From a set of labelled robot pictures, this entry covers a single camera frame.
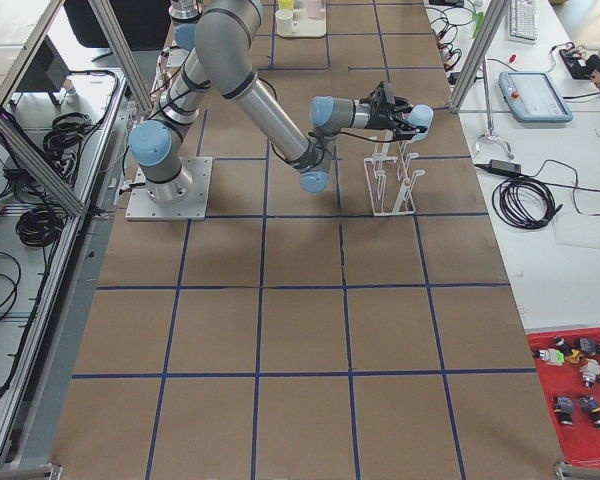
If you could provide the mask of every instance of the red tray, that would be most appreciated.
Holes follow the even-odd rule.
[[[600,328],[584,328],[558,332],[533,333],[527,336],[532,350],[555,348],[551,339],[556,335],[564,337],[569,343],[582,337],[589,337],[600,343]],[[579,365],[565,363],[561,367],[547,365],[536,360],[536,369],[544,390],[544,397],[553,418],[553,425],[567,461],[574,466],[600,468],[600,429],[596,429],[589,417],[580,410],[576,398],[582,395],[593,395],[600,405],[600,384],[588,389],[582,383]],[[573,426],[560,425],[553,413],[553,399],[556,396],[567,396],[574,401]]]

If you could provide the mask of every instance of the yellow cup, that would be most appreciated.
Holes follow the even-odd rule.
[[[278,0],[278,7],[281,10],[293,10],[293,0]]]

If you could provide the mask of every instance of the black chair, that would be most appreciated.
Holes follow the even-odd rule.
[[[131,50],[162,49],[171,25],[170,5],[170,0],[111,0]],[[64,9],[73,33],[82,46],[109,48],[87,0],[66,0]]]

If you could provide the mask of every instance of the brown tiled surface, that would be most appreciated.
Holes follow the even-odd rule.
[[[445,105],[421,5],[328,10],[328,39],[290,41],[267,5],[251,47],[301,130],[313,96],[389,79]],[[67,478],[549,478],[555,436],[457,116],[410,146],[416,219],[370,217],[367,142],[341,136],[326,192],[306,194],[214,92],[183,152],[199,145],[222,158],[212,218],[128,223],[120,205],[54,450]]]

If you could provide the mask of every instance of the white keyboard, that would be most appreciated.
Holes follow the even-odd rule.
[[[507,38],[514,42],[536,43],[536,0],[510,0]]]

